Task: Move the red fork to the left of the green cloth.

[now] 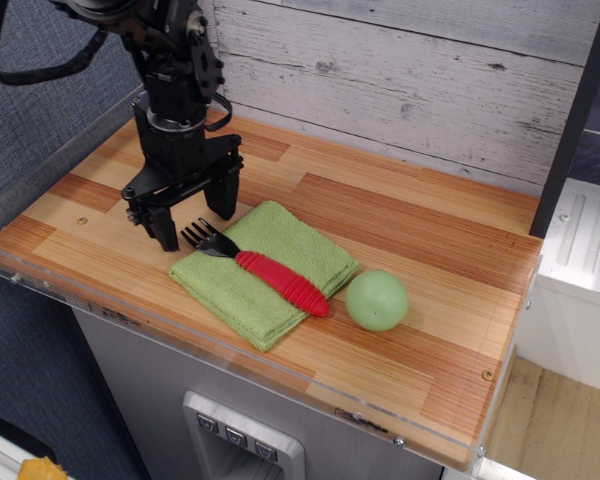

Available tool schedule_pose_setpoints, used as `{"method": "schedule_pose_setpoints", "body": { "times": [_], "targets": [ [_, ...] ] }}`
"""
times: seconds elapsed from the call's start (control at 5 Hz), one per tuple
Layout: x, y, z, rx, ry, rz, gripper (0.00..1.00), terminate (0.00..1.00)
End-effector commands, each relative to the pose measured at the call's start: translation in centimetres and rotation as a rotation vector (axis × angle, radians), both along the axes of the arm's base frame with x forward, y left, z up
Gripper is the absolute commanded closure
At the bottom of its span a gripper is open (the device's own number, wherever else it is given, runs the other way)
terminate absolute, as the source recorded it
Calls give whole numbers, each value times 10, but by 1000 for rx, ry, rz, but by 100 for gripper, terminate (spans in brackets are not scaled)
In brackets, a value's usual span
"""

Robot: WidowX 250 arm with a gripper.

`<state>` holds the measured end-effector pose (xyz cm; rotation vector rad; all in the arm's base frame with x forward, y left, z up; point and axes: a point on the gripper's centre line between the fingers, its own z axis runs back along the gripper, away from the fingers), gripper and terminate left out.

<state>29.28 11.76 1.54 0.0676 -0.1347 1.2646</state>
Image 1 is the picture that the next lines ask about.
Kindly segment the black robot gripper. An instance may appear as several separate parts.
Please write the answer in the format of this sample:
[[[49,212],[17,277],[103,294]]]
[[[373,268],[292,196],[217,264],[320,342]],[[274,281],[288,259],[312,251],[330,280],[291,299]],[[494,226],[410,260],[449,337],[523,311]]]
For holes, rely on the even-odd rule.
[[[236,211],[242,139],[237,134],[208,138],[206,111],[184,121],[155,114],[147,97],[133,101],[144,165],[122,190],[128,217],[142,224],[164,251],[179,244],[170,207],[202,191],[207,207],[223,220]]]

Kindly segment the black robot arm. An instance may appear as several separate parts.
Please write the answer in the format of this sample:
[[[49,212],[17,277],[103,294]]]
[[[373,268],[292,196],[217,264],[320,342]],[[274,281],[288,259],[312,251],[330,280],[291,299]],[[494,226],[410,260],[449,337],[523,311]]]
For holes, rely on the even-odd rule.
[[[194,1],[59,1],[70,17],[120,36],[141,77],[133,100],[144,156],[123,188],[127,215],[167,252],[179,248],[172,206],[202,192],[209,209],[230,219],[236,209],[241,139],[212,137],[230,117],[208,123],[207,111],[225,82],[223,62],[207,36],[207,19]]]

